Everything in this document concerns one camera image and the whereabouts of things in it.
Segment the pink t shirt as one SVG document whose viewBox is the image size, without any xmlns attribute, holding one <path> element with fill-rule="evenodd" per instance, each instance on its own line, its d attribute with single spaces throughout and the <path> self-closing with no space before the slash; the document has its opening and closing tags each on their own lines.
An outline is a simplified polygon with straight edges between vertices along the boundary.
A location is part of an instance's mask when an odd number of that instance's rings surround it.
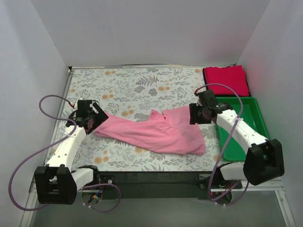
<svg viewBox="0 0 303 227">
<path fill-rule="evenodd" d="M 94 133 L 161 154 L 204 155 L 205 140 L 198 125 L 190 123 L 189 107 L 152 110 L 148 120 L 134 122 L 109 115 Z"/>
</svg>

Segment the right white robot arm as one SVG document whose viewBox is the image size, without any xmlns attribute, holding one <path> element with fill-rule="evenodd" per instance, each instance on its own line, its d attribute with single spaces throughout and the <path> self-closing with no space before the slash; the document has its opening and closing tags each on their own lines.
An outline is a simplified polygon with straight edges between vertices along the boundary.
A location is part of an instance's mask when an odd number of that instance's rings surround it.
<svg viewBox="0 0 303 227">
<path fill-rule="evenodd" d="M 259 185 L 281 177 L 285 173 L 282 144 L 268 139 L 251 128 L 228 103 L 220 103 L 213 91 L 195 92 L 196 104 L 189 105 L 190 124 L 214 122 L 224 129 L 245 152 L 244 162 L 233 162 L 216 167 L 215 184 L 227 187 L 232 180 L 246 180 Z"/>
</svg>

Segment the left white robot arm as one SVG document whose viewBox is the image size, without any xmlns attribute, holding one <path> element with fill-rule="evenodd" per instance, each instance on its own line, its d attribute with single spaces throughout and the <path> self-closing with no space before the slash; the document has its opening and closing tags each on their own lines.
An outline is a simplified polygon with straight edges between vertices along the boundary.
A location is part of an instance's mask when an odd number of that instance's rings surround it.
<svg viewBox="0 0 303 227">
<path fill-rule="evenodd" d="M 96 100 L 79 99 L 69 115 L 63 135 L 52 157 L 34 172 L 38 201 L 41 204 L 74 203 L 84 186 L 96 189 L 101 178 L 93 165 L 72 170 L 72 164 L 84 139 L 108 119 Z"/>
</svg>

